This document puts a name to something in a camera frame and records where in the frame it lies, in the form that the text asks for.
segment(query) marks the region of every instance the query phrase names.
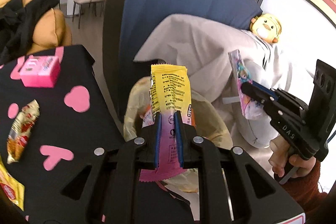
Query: snack wrapper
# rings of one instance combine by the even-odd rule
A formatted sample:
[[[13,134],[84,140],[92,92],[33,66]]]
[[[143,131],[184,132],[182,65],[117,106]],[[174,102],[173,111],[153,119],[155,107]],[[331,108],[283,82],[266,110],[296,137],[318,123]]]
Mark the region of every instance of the snack wrapper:
[[[174,113],[181,111],[182,121],[192,124],[191,91],[187,68],[175,65],[152,65],[151,108],[146,112],[142,127],[154,124],[161,112],[161,138],[159,166],[155,170],[142,170],[140,181],[165,180],[185,172],[177,157]]]
[[[240,98],[241,113],[248,120],[257,120],[265,116],[263,105],[242,93],[241,86],[245,82],[253,83],[250,72],[245,67],[239,50],[228,53],[233,75],[235,77]]]
[[[6,170],[0,157],[0,185],[7,197],[21,210],[24,208],[25,187]]]
[[[40,115],[36,100],[24,106],[16,116],[7,138],[7,164],[18,162],[30,137],[31,129]]]

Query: yellow duck plush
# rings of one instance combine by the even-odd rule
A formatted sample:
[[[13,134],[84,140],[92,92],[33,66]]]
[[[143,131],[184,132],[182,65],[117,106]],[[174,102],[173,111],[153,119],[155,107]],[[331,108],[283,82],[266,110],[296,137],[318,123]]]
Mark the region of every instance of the yellow duck plush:
[[[264,14],[251,19],[250,31],[265,42],[272,44],[279,42],[282,27],[274,15]]]

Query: fuzzy brown sleeve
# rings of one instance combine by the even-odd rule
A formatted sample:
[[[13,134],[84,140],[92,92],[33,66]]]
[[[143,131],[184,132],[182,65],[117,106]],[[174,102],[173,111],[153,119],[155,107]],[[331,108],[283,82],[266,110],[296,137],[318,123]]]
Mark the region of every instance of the fuzzy brown sleeve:
[[[296,200],[296,202],[303,208],[309,216],[321,204],[323,199],[328,195],[327,193],[320,193],[318,188],[318,181],[320,178],[320,165],[319,161],[312,171],[305,177],[290,179],[282,187]]]

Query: black tablecloth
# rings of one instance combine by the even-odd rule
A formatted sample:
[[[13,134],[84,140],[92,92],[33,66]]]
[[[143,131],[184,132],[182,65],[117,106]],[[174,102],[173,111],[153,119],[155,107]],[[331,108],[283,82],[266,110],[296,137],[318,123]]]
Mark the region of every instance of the black tablecloth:
[[[55,50],[35,55],[55,55]],[[96,162],[100,164],[93,153],[96,148],[108,151],[124,143],[95,81],[93,63],[83,46],[65,47],[61,73],[53,89],[26,88],[21,80],[13,80],[10,75],[17,65],[16,60],[0,69],[0,154],[3,162],[7,160],[6,139],[14,121],[8,117],[9,106],[16,103],[21,109],[34,99],[40,105],[40,117],[20,162],[5,164],[9,173],[26,187],[25,211],[20,212],[29,215],[30,223],[42,224],[46,220],[57,220],[61,224],[89,223],[85,208],[81,206],[92,189],[84,189],[82,195],[75,198],[67,196],[63,189],[86,166],[92,166],[94,173]],[[89,92],[90,108],[85,112],[77,112],[64,103],[64,97],[75,86],[84,86]],[[53,170],[46,171],[43,162],[47,156],[40,152],[42,145],[68,149],[74,158],[61,160]],[[138,186],[136,223],[193,223],[190,208],[185,203],[173,199],[155,183],[139,183]],[[92,217],[100,220],[108,209],[102,208],[93,212]],[[62,223],[64,219],[68,219],[67,223]]]

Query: pink box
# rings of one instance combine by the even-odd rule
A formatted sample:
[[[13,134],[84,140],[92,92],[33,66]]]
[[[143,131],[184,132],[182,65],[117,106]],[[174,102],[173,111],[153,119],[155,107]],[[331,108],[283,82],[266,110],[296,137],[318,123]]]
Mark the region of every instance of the pink box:
[[[57,56],[36,56],[24,63],[20,77],[26,87],[53,88],[60,71]]]

